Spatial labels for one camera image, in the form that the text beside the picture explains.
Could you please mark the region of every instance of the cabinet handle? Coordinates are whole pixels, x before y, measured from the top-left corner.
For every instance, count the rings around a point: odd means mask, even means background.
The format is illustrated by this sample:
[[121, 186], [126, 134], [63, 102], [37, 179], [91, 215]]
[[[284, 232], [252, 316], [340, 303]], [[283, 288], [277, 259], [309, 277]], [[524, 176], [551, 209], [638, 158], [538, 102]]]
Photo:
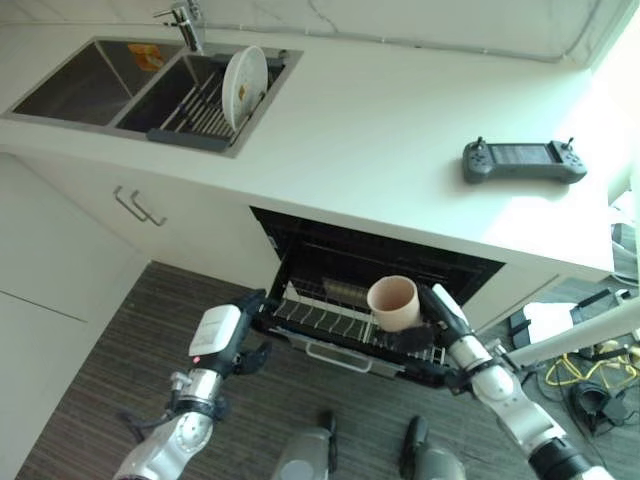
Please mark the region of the cabinet handle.
[[135, 190], [132, 194], [131, 194], [131, 203], [133, 203], [138, 210], [140, 210], [142, 213], [144, 213], [147, 218], [149, 220], [151, 220], [151, 223], [153, 223], [156, 227], [161, 227], [162, 225], [164, 225], [167, 221], [167, 217], [162, 217], [160, 220], [156, 220], [155, 218], [153, 218], [153, 216], [147, 212], [144, 208], [142, 208], [142, 205], [140, 205], [137, 201], [136, 198], [138, 198], [138, 195], [140, 194], [140, 192], [138, 190]]
[[116, 189], [113, 191], [113, 196], [116, 199], [116, 202], [118, 202], [120, 205], [122, 205], [131, 215], [133, 215], [134, 217], [136, 217], [139, 221], [141, 222], [146, 222], [147, 219], [149, 218], [149, 215], [147, 214], [147, 212], [145, 212], [144, 210], [140, 209], [142, 211], [142, 213], [145, 214], [144, 217], [140, 216], [138, 214], [138, 212], [136, 212], [135, 210], [133, 210], [129, 205], [127, 205], [118, 195], [120, 193], [120, 191], [122, 190], [122, 185], [118, 185], [116, 187]]
[[[328, 352], [341, 353], [346, 357], [353, 358], [354, 363], [347, 363], [347, 362], [337, 360], [335, 358], [327, 357], [326, 355], [321, 355], [320, 353], [316, 353], [311, 350], [312, 346], [313, 344], [307, 343], [304, 349], [307, 355], [309, 355], [311, 358], [322, 360], [323, 362], [332, 363], [333, 365], [338, 365], [339, 367], [343, 367], [348, 370], [353, 370], [354, 372], [358, 372], [358, 373], [367, 373], [369, 370], [371, 370], [371, 367], [373, 366], [373, 360], [367, 357], [363, 357], [361, 355], [357, 355], [355, 353], [344, 351], [342, 349], [330, 348], [329, 346], [326, 346], [326, 345], [318, 346], [319, 348], [324, 348]], [[364, 362], [364, 364], [360, 366], [360, 365], [356, 365], [356, 362]]]

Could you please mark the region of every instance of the double sink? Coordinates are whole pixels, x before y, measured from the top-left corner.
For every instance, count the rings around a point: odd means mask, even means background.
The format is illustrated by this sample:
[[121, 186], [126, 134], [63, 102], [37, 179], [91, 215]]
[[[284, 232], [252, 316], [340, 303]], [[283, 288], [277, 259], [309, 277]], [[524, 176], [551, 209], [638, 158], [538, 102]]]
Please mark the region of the double sink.
[[178, 42], [95, 38], [3, 117], [235, 156], [302, 54], [263, 48], [268, 90], [234, 131], [222, 112], [222, 81], [243, 48], [206, 44], [195, 55]]

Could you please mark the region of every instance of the robot leg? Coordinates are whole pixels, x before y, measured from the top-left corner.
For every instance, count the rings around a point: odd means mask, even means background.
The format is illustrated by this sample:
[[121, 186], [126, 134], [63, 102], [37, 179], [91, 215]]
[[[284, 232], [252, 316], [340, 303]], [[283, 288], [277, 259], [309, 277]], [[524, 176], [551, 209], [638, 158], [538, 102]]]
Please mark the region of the robot leg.
[[337, 466], [336, 422], [332, 413], [321, 426], [298, 432], [280, 455], [271, 480], [327, 480]]
[[405, 480], [466, 480], [462, 462], [450, 450], [427, 442], [429, 429], [422, 417], [414, 417], [400, 458], [400, 475]]

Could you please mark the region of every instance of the cup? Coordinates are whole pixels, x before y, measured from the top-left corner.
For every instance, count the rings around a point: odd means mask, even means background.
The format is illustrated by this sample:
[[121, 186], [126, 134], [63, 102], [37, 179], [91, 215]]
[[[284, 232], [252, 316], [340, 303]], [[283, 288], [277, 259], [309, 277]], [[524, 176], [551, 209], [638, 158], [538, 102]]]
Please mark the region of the cup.
[[382, 330], [399, 332], [422, 323], [418, 287], [401, 275], [382, 277], [367, 292], [367, 304]]

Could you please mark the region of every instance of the game controller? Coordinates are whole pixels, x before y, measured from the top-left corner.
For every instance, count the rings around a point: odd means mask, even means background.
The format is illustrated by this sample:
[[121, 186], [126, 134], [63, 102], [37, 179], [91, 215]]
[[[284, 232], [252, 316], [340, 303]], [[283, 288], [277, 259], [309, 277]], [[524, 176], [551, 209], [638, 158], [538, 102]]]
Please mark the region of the game controller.
[[490, 178], [543, 178], [575, 183], [587, 174], [587, 167], [571, 143], [486, 143], [482, 137], [464, 147], [462, 171], [468, 183]]

